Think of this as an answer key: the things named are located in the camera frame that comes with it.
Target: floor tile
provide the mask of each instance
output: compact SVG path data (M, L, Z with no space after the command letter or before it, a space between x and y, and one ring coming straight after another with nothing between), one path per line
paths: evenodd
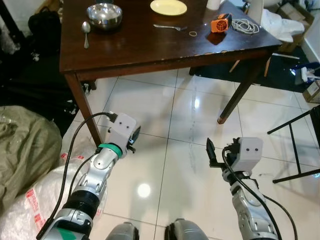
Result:
M156 224L167 139L140 134L108 178L104 213Z
M215 153L218 162L222 162L221 150ZM302 169L307 171L314 167L302 165ZM273 184L272 179L295 174L297 169L294 163L269 158L262 158L252 172L260 191L290 212L299 239L319 239L319 178L307 176ZM273 203L267 204L279 225L282 239L293 239L286 215ZM165 227L176 218L195 222L211 238L242 239L230 186L224 182L220 169L209 168L205 147L169 140L157 224ZM157 226L155 235L163 235L163 230Z
M73 121L71 123L70 127L68 128L68 130L66 131L66 133L64 134L64 136L62 138L61 153L67 153L69 151L72 137L74 136L74 134L80 124L81 124L81 122L78 122L78 121ZM82 126L82 128L80 129L80 131L78 132L78 134L75 138L75 141L73 144L73 149L77 148L77 146L79 146L82 142L88 141L90 138L91 138L90 131L89 131L87 125L85 124Z
M270 135L267 131L299 116L300 109L244 99L238 106L243 136L261 138L264 157L296 162L289 126ZM320 167L319 151L306 121L294 122L292 129L300 163Z
M205 145L210 137L216 147L223 148L242 137L237 107L224 124L217 123L229 100L228 96L176 89L169 138Z
M221 162L221 149L215 153ZM157 224L184 218L209 237L241 239L229 189L222 171L209 167L205 146L169 139Z
M165 230L164 226L157 225L155 227L154 240L165 240Z
M90 94L86 96L92 114L96 114L103 111L107 103L107 100L111 94L111 91L116 84L116 81L116 77L100 78L96 80L96 90L91 90ZM95 121L98 122L99 119L100 116L96 117ZM74 120L78 122L82 122L84 120L84 117L82 116L80 110L76 114Z
M304 96L302 95L301 92L295 92L294 95L296 96L296 98L298 99L299 105L302 109L307 109L310 110L316 106L319 105L319 103L310 103L310 102L306 102Z
M315 167L301 166L302 171L314 169ZM320 178L306 176L274 184L273 179L291 176L298 171L294 163L269 158L262 158L252 172L252 178L257 180L260 191L288 210L295 222L298 239L320 239ZM294 239L287 215L274 203L268 200L266 202L282 239Z
M234 84L235 88L238 88L240 85L239 82L235 82ZM294 92L266 86L251 85L243 96L243 99L290 106L295 108L300 107Z
M134 221L119 216L103 214L99 219L95 219L93 221L93 229L90 234L90 240L105 240L115 226L124 222L132 223L139 230L139 236L141 240L154 239L155 225Z
M235 93L235 86L232 81L212 79L202 76L190 76L190 68L178 70L176 87L210 94L232 96Z
M167 71L155 71L149 73L121 76L122 79L134 80L149 84L158 84L175 87L177 80L177 69Z
M168 137L174 92L173 87L118 79L104 111L135 118L141 133ZM104 116L98 124L112 126Z

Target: blue light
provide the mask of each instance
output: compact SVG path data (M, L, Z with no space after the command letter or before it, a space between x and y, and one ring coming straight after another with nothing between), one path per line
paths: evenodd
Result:
M312 175L315 179L320 178L320 173L316 173Z
M290 69L290 72L291 72L291 74L292 74L293 76L296 75L296 71L295 71L295 70Z

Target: metal bowl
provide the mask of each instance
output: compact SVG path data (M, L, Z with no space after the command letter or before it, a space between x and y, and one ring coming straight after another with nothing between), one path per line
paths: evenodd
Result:
M110 3L99 3L87 8L90 23L102 30L117 28L122 21L122 9Z

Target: wall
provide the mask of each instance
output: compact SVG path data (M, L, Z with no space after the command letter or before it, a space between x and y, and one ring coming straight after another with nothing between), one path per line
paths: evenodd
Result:
M45 0L3 0L18 28L28 32L28 20Z
M312 8L320 8L320 0ZM312 11L314 21L304 36L302 49L310 62L320 62L320 11Z

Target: white plastic sheet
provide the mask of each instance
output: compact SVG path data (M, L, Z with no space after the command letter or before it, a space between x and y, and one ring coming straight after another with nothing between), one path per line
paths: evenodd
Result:
M275 38L292 43L292 36L301 34L305 31L305 27L301 22L282 19L280 15L263 9L261 26L272 34Z

